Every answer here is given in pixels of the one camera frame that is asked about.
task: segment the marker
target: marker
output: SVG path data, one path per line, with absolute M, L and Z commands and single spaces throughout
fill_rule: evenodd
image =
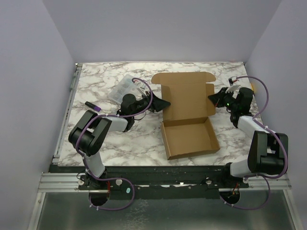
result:
M 85 102 L 85 105 L 90 107 L 91 109 L 94 109 L 97 112 L 100 112 L 101 108 L 98 107 L 97 105 L 94 105 L 93 103 L 90 102 Z

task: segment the gray floor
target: gray floor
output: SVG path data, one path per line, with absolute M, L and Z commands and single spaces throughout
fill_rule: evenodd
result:
M 255 207 L 265 191 L 241 192 L 238 205 Z M 273 191 L 269 204 L 260 210 L 243 211 L 221 200 L 135 200 L 122 211 L 89 208 L 88 194 L 47 194 L 40 230 L 291 230 L 289 210 L 282 191 Z M 110 201 L 119 207 L 127 201 Z

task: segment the clear plastic container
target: clear plastic container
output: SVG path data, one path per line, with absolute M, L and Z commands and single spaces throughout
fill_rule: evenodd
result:
M 123 101 L 123 96 L 125 96 L 127 93 L 137 95 L 138 91 L 136 89 L 138 88 L 138 86 L 133 84 L 132 78 L 134 77 L 127 74 L 109 93 L 109 99 L 118 104 L 121 104 Z

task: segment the table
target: table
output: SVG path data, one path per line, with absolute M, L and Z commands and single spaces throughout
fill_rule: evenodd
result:
M 229 86 L 228 78 L 244 76 L 246 70 L 242 62 L 116 62 L 85 63 L 76 87 L 71 114 L 62 146 L 60 147 L 58 166 L 81 166 L 81 156 L 68 142 L 68 135 L 84 112 L 89 109 L 84 105 L 92 102 L 102 108 L 100 113 L 114 114 L 119 105 L 108 99 L 107 95 L 126 75 L 142 78 L 150 82 L 151 77 L 159 72 L 195 72 L 206 71 L 216 76 L 215 92 Z M 241 79 L 243 87 L 251 88 L 248 79 Z M 154 94 L 161 97 L 160 85 L 150 84 Z M 251 112 L 258 108 L 255 99 Z M 150 113 L 142 121 L 136 121 L 129 132 L 108 133 L 100 150 L 106 166 L 180 166 L 180 165 L 225 165 L 228 162 L 241 161 L 247 158 L 251 139 L 241 130 L 236 129 L 229 120 L 230 114 L 225 108 L 217 108 L 216 114 L 210 116 L 221 149 L 210 155 L 167 160 L 161 136 L 160 124 L 162 112 Z

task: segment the open cardboard box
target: open cardboard box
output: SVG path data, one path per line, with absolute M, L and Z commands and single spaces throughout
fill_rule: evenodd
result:
M 208 72 L 158 73 L 152 83 L 161 84 L 162 99 L 171 105 L 163 110 L 161 132 L 167 159 L 216 153 L 220 149 L 209 119 L 215 107 L 214 75 Z

